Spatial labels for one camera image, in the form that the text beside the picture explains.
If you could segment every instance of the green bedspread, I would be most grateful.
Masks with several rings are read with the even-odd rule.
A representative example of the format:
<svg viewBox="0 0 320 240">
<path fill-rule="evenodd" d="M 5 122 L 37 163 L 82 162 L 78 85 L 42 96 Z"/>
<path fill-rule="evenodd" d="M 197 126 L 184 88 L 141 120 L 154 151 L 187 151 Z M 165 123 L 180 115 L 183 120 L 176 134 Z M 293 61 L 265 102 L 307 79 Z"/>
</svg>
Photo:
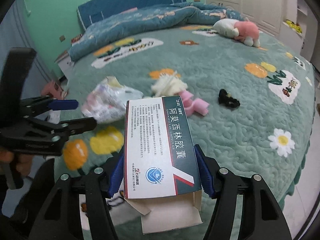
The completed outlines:
<svg viewBox="0 0 320 240">
<path fill-rule="evenodd" d="M 150 86 L 155 80 L 149 72 L 164 68 L 176 70 L 195 98 L 210 103 L 206 116 L 188 117 L 193 142 L 236 175 L 261 174 L 283 207 L 284 197 L 293 193 L 292 185 L 299 180 L 308 150 L 314 114 L 312 65 L 265 33 L 260 34 L 260 49 L 219 35 L 208 37 L 180 28 L 142 33 L 134 38 L 154 38 L 163 45 L 110 62 L 100 69 L 91 66 L 96 57 L 87 55 L 75 65 L 68 98 L 82 104 L 105 76 L 115 76 L 121 84 L 150 96 Z M 188 40 L 199 44 L 180 44 Z M 220 89 L 237 98 L 240 107 L 231 110 L 219 105 Z M 80 108 L 61 113 L 61 120 L 81 117 Z M 111 125 L 121 132 L 124 130 L 124 120 Z M 111 156 L 97 155 L 90 147 L 90 138 L 106 127 L 108 125 L 98 125 L 94 131 L 71 138 L 83 139 L 88 147 L 84 172 Z M 55 178 L 66 172 L 79 175 L 66 168 L 62 157 L 56 158 Z M 119 239 L 131 240 L 202 239 L 214 204 L 215 201 L 203 193 L 200 212 L 203 224 L 198 226 L 142 235 L 141 220 L 136 218 L 116 226 L 116 232 Z M 231 239 L 237 239 L 241 205 L 238 198 Z"/>
</svg>

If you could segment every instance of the white fluffy cloth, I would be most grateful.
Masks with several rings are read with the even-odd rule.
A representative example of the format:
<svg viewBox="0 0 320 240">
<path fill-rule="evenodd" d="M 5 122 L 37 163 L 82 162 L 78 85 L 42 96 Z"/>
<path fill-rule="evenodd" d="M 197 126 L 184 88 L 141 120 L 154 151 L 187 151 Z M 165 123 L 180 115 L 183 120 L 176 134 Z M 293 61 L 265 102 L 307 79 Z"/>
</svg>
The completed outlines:
<svg viewBox="0 0 320 240">
<path fill-rule="evenodd" d="M 166 86 L 166 84 L 171 78 L 172 78 L 171 82 Z M 176 95 L 181 91 L 186 90 L 187 88 L 188 86 L 186 83 L 182 82 L 176 76 L 172 77 L 171 75 L 168 75 L 168 74 L 161 75 L 158 81 L 151 86 L 152 92 L 155 94 L 160 92 L 159 96 L 161 97 Z"/>
</svg>

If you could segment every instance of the pink object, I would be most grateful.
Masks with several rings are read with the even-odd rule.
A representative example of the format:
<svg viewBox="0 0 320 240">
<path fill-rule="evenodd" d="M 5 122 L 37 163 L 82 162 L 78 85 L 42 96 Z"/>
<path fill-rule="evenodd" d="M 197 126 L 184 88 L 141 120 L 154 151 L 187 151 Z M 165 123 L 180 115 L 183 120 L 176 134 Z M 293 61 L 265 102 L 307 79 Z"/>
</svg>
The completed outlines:
<svg viewBox="0 0 320 240">
<path fill-rule="evenodd" d="M 238 21 L 235 23 L 232 33 L 235 35 L 235 40 L 248 46 L 260 47 L 259 28 L 255 23 Z"/>
<path fill-rule="evenodd" d="M 187 116 L 192 115 L 194 111 L 203 116 L 205 116 L 209 112 L 209 110 L 207 109 L 209 103 L 200 98 L 192 100 L 193 94 L 191 94 L 189 91 L 183 90 L 179 93 L 179 95 L 181 96 L 184 110 Z"/>
<path fill-rule="evenodd" d="M 51 80 L 41 91 L 41 96 L 50 96 L 62 100 L 65 97 L 65 92 L 56 82 Z"/>
<path fill-rule="evenodd" d="M 131 9 L 129 9 L 129 10 L 125 10 L 125 11 L 121 12 L 120 14 L 122 14 L 122 13 L 127 13 L 127 12 L 134 12 L 134 11 L 137 11 L 137 10 L 138 10 L 138 8 L 137 8 L 137 7 L 134 7 L 134 8 L 131 8 Z"/>
</svg>

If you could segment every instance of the white daisy pattern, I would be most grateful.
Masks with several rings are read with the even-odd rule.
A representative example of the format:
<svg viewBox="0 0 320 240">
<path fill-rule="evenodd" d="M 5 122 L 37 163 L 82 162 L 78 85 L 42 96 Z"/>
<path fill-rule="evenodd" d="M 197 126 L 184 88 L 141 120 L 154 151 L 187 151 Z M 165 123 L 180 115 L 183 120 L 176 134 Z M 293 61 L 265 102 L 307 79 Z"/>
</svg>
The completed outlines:
<svg viewBox="0 0 320 240">
<path fill-rule="evenodd" d="M 309 85 L 312 86 L 312 82 L 311 82 L 310 78 L 306 77 L 306 80 L 308 81 Z"/>
<path fill-rule="evenodd" d="M 288 157 L 294 149 L 295 142 L 291 139 L 291 133 L 282 129 L 274 129 L 274 135 L 268 136 L 270 147 L 278 149 L 278 155 Z"/>
</svg>

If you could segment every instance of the white plush toy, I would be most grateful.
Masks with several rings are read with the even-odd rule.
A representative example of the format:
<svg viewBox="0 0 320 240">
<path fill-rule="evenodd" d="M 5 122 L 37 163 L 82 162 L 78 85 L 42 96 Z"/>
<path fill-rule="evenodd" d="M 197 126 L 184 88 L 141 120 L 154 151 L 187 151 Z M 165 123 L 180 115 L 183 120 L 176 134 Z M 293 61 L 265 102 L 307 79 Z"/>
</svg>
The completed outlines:
<svg viewBox="0 0 320 240">
<path fill-rule="evenodd" d="M 213 25 L 220 35 L 241 41 L 247 46 L 260 47 L 259 28 L 250 21 L 222 19 Z"/>
<path fill-rule="evenodd" d="M 176 77 L 176 73 L 177 72 L 173 75 L 161 75 L 158 81 L 151 86 L 151 90 L 155 93 L 155 97 L 173 96 L 188 88 L 186 83 Z"/>
<path fill-rule="evenodd" d="M 213 29 L 216 30 L 220 35 L 233 39 L 235 35 L 232 31 L 235 28 L 234 26 L 236 22 L 238 22 L 236 19 L 222 19 L 213 25 Z"/>
</svg>

